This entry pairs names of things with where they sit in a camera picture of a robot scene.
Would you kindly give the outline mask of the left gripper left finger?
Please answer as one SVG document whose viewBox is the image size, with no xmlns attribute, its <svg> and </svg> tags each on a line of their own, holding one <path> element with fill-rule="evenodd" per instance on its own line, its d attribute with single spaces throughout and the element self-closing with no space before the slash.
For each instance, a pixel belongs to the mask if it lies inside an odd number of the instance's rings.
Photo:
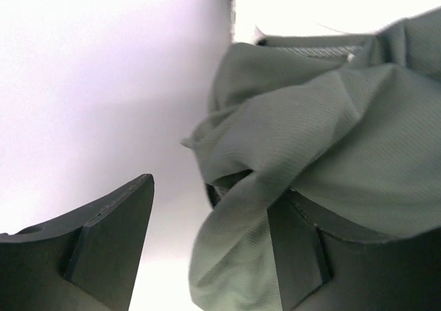
<svg viewBox="0 0 441 311">
<path fill-rule="evenodd" d="M 16 234 L 1 234 L 1 309 L 128 310 L 152 204 L 142 174 Z"/>
</svg>

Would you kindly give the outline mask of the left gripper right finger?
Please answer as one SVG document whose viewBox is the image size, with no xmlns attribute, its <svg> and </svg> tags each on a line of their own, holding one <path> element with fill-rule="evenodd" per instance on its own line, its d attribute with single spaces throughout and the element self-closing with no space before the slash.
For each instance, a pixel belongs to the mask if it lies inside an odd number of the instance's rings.
<svg viewBox="0 0 441 311">
<path fill-rule="evenodd" d="M 399 239 L 292 190 L 267 211 L 284 310 L 439 310 L 440 230 Z"/>
</svg>

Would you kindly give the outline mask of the grey t shirt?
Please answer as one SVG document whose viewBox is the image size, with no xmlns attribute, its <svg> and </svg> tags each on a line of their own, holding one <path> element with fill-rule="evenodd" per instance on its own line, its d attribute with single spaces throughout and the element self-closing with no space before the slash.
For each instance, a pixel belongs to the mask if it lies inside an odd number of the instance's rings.
<svg viewBox="0 0 441 311">
<path fill-rule="evenodd" d="M 217 192 L 192 301 L 279 310 L 267 208 L 284 191 L 396 237 L 439 226 L 440 11 L 377 34 L 231 45 L 183 144 Z"/>
</svg>

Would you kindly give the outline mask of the white t shirt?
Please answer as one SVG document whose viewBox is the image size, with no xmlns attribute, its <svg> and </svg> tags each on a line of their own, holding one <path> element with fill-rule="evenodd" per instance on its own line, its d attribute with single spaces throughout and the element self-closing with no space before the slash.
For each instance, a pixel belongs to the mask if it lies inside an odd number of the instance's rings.
<svg viewBox="0 0 441 311">
<path fill-rule="evenodd" d="M 440 0 L 232 0 L 233 39 L 366 34 L 439 7 Z"/>
</svg>

